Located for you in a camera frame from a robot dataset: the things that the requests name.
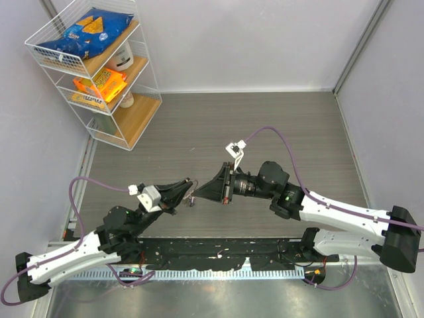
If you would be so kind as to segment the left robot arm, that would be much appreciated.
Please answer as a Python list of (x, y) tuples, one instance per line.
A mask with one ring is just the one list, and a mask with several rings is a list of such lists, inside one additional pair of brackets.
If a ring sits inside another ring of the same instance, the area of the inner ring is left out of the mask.
[(20, 302), (41, 298), (65, 279), (92, 267), (137, 262), (142, 254), (138, 236), (163, 213), (174, 214), (192, 185), (189, 178), (168, 185), (129, 185), (123, 191), (138, 199), (137, 209), (116, 205), (102, 225), (82, 233), (79, 240), (44, 254), (16, 255)]

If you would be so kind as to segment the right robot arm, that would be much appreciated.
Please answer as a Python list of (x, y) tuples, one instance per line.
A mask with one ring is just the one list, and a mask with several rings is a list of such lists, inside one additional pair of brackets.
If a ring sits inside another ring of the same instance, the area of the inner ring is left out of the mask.
[(305, 230), (299, 251), (308, 261), (348, 254), (378, 259), (398, 272), (416, 271), (421, 230), (407, 209), (395, 205), (386, 211), (349, 205), (303, 190), (289, 178), (276, 162), (264, 162), (255, 176), (225, 162), (217, 175), (193, 194), (222, 204), (230, 203), (235, 195), (269, 199), (270, 210), (283, 219), (339, 229), (338, 233)]

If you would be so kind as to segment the bunch of silver keys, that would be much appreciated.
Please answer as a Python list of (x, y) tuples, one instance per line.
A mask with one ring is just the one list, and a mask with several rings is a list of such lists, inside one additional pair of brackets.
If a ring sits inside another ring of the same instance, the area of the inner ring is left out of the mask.
[(183, 204), (188, 207), (193, 207), (195, 205), (195, 198), (194, 196), (186, 196), (183, 198)]

